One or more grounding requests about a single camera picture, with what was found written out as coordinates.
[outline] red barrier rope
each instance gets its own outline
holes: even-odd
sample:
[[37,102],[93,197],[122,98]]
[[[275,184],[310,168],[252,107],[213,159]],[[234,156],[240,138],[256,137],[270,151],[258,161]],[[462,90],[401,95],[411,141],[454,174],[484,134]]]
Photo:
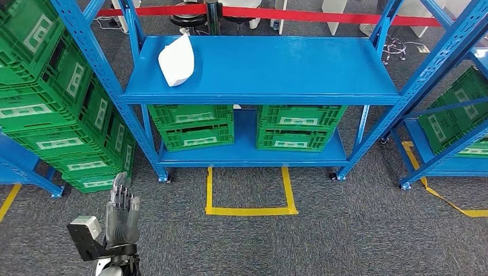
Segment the red barrier rope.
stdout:
[[[157,6],[140,7],[136,9],[139,16],[170,16],[173,14],[204,14],[205,4],[181,5],[181,6]],[[251,17],[267,19],[284,19],[291,21],[311,22],[339,22],[346,24],[376,24],[380,16],[377,14],[353,14],[353,13],[317,13],[314,11],[300,10],[276,10],[249,7],[223,7],[224,16]],[[121,10],[100,10],[97,16],[121,16]],[[441,26],[435,18],[396,16],[394,26]]]
[[[173,14],[204,14],[207,13],[205,4],[181,6],[139,7],[136,9],[139,16],[171,16]],[[100,10],[97,16],[121,16],[121,10]]]

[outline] gray carpet floor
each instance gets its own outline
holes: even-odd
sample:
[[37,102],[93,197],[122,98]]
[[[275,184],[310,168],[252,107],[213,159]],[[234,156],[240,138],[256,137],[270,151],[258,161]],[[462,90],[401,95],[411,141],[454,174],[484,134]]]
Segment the gray carpet floor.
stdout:
[[[177,1],[143,2],[150,6]],[[288,5],[311,11],[320,11],[320,6],[320,0]],[[360,13],[375,9],[374,0],[350,1],[346,7],[347,12]],[[143,17],[142,24],[149,34],[178,33],[166,17]],[[241,34],[276,35],[268,24],[263,20],[256,30],[245,26]],[[128,37],[100,30],[97,24],[92,27],[125,85],[132,70]],[[222,32],[233,35],[235,25],[224,22]],[[418,39],[404,28],[399,36],[432,49],[442,34],[439,28],[429,28]],[[322,23],[286,22],[284,35],[330,32]],[[361,33],[357,25],[342,24],[337,35]],[[387,69],[398,88],[424,58],[415,48],[409,48],[405,61],[392,58]],[[453,69],[419,108],[429,105],[468,66],[463,62]],[[372,108],[369,127],[382,111]],[[347,151],[360,113],[360,108],[350,107],[339,125]],[[328,179],[332,168],[290,168],[296,216],[206,216],[204,168],[178,169],[174,183],[162,184],[139,149],[135,160],[132,188],[143,204],[139,250],[144,275],[488,275],[488,220],[462,215],[420,183],[411,191],[399,190],[406,170],[393,143],[373,146],[343,182]],[[428,179],[432,188],[463,209],[488,208],[487,180]],[[214,206],[286,203],[279,168],[215,168],[213,186]],[[1,201],[9,191],[10,186],[0,186]],[[73,190],[52,200],[42,190],[23,186],[0,223],[0,275],[93,275],[95,263],[81,261],[66,224],[78,215],[94,215],[104,223],[107,199],[107,192]]]

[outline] yellow tape rectangle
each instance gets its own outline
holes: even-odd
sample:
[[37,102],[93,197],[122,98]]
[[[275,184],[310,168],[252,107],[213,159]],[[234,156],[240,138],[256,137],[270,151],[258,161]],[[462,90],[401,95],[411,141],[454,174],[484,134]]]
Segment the yellow tape rectangle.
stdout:
[[3,202],[2,207],[0,207],[0,223],[2,222],[3,217],[5,217],[5,214],[7,213],[10,206],[12,205],[12,202],[17,196],[20,187],[22,187],[22,185],[15,184],[14,187],[11,189],[9,195],[7,196],[7,199],[5,199],[5,201]]
[[207,207],[205,207],[205,214],[213,214],[218,216],[281,216],[286,214],[298,214],[295,207],[295,200],[293,198],[293,190],[291,187],[291,181],[289,179],[288,168],[282,167],[281,174],[283,176],[283,186],[287,199],[287,207],[221,208],[212,207],[212,167],[209,167],[207,169]]

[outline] yellow floor tape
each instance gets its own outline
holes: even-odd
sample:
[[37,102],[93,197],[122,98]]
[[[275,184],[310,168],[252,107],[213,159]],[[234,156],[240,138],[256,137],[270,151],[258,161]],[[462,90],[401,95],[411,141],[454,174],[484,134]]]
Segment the yellow floor tape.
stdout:
[[[410,159],[410,162],[412,163],[412,166],[414,169],[418,169],[420,166],[417,162],[417,158],[415,158],[415,155],[413,154],[411,148],[413,147],[412,142],[402,142],[402,146],[405,149],[407,156]],[[465,214],[468,217],[488,217],[488,210],[461,210],[461,208],[457,207],[450,201],[446,200],[443,196],[441,196],[439,193],[436,191],[432,190],[429,185],[427,185],[427,179],[425,177],[422,177],[421,179],[422,184],[424,185],[425,190],[427,190],[429,193],[433,194],[434,196],[444,200],[447,202],[450,206],[452,206],[454,209],[460,211],[461,213]]]
[[2,207],[0,207],[0,223],[2,222],[3,217],[5,217],[5,214],[7,213],[12,202],[14,201],[15,197],[17,196],[18,191],[20,190],[20,187],[22,187],[22,185],[15,184],[14,187],[11,189],[9,196],[7,196],[7,199],[5,199],[5,201],[3,202]]
[[287,199],[287,207],[278,208],[220,208],[212,207],[212,167],[209,167],[207,175],[207,207],[205,207],[206,214],[214,214],[218,216],[281,216],[286,214],[298,214],[295,207],[295,200],[293,198],[293,191],[291,189],[291,181],[289,180],[289,172],[287,167],[281,168],[283,175],[283,185],[285,188],[285,196]]

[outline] white paper bag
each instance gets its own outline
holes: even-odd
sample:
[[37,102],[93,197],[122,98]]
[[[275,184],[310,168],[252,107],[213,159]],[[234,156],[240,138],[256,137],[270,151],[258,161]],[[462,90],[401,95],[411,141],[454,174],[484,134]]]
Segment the white paper bag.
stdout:
[[169,86],[184,83],[195,69],[195,57],[188,34],[167,45],[158,56],[159,66]]

